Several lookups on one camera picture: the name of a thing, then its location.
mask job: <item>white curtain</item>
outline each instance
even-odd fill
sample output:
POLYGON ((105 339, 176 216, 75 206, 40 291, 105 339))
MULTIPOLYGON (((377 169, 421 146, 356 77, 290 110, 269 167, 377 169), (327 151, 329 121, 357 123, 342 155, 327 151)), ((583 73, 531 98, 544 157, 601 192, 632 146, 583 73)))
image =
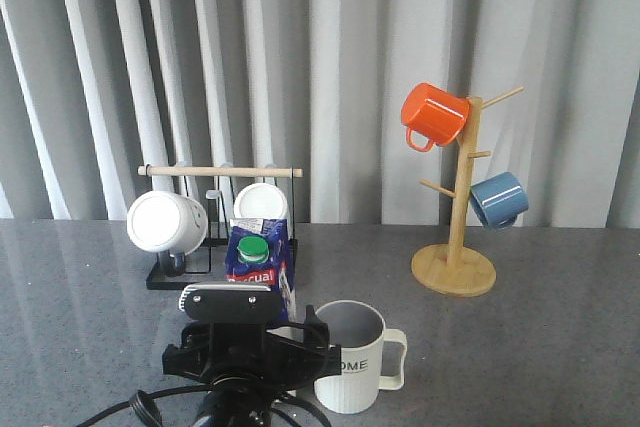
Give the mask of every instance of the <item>white curtain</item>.
MULTIPOLYGON (((296 221, 446 224, 420 82, 485 99, 520 224, 640 227, 640 0, 0 0, 0 217, 123 219, 144 164, 301 167, 296 221)), ((204 198, 210 180, 189 179, 204 198)), ((468 221, 477 225, 470 214, 468 221)))

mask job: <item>blue mug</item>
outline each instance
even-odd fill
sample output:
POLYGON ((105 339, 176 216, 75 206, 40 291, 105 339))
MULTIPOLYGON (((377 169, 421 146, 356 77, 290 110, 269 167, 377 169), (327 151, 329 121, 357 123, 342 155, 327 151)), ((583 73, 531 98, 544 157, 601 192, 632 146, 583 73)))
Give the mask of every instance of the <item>blue mug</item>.
POLYGON ((513 225, 529 209, 527 194, 511 172, 472 185, 469 201, 482 225, 495 230, 513 225))

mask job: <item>countertop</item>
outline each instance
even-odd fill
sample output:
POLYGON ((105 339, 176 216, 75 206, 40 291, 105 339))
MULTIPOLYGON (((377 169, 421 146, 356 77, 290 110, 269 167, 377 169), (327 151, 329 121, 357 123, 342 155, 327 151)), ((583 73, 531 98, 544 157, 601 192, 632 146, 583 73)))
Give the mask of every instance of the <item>countertop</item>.
MULTIPOLYGON (((465 245, 497 271, 475 298, 411 274, 412 255, 445 242, 446 227, 299 224, 296 234, 299 311, 356 299, 408 338, 404 388, 361 414, 327 412, 334 427, 638 425, 640 230, 469 228, 465 245)), ((189 319, 179 292, 146 289, 154 255, 124 222, 1 220, 0 242, 0 425, 76 425, 137 389, 192 383, 162 374, 189 319)), ((165 425, 190 425, 201 399, 159 400, 165 425)), ((142 424, 123 411, 97 425, 142 424)))

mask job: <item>black metal mug rack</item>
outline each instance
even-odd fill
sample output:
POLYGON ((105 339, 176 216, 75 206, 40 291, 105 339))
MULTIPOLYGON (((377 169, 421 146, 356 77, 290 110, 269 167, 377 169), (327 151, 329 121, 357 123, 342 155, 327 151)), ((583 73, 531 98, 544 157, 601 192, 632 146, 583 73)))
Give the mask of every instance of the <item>black metal mug rack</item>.
POLYGON ((168 261, 168 253, 161 252, 156 254, 156 260, 151 268, 151 271, 146 278, 146 286, 148 290, 182 290, 187 285, 195 282, 203 282, 209 280, 224 280, 226 278, 224 269, 217 271, 213 268, 213 264, 216 260, 220 260, 222 256, 226 256, 226 246, 229 244, 229 219, 227 218, 226 202, 224 198, 223 190, 221 189, 221 178, 227 178, 229 182, 228 191, 231 194, 231 205, 236 200, 236 187, 234 185, 237 177, 254 177, 256 179, 262 178, 262 182, 266 182, 267 179, 273 179, 276 187, 279 187, 279 179, 288 178, 290 181, 289 195, 287 202, 289 205, 289 213, 291 219, 291 239, 289 240, 289 246, 291 249, 291 258, 295 265, 298 241, 296 238, 296 222, 295 222, 295 202, 294 202, 294 179, 302 177, 301 169, 283 169, 277 167, 265 167, 265 168, 244 168, 244 167, 154 167, 146 165, 138 168, 140 175, 145 175, 151 179, 154 175, 169 175, 172 177, 178 177, 181 182, 184 183, 185 192, 189 196, 189 188, 187 183, 187 177, 206 176, 213 178, 213 189, 207 190, 207 235, 200 244, 200 247, 196 251, 185 259, 186 268, 184 273, 180 275, 167 275, 163 263, 168 261), (217 219, 215 222, 215 229, 213 227, 214 222, 212 219, 212 212, 217 219), (196 264, 196 262, 190 262, 194 257, 198 257, 201 263, 205 263, 206 268, 190 269, 190 264, 196 264))

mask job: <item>green bottle cap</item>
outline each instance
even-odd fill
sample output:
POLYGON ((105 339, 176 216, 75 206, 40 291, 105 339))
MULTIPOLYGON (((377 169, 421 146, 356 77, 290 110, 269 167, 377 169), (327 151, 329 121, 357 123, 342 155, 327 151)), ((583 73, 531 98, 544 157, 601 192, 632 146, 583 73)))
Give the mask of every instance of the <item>green bottle cap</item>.
POLYGON ((269 257, 269 244, 262 237, 249 235, 240 239, 238 253, 243 262, 261 264, 269 257))

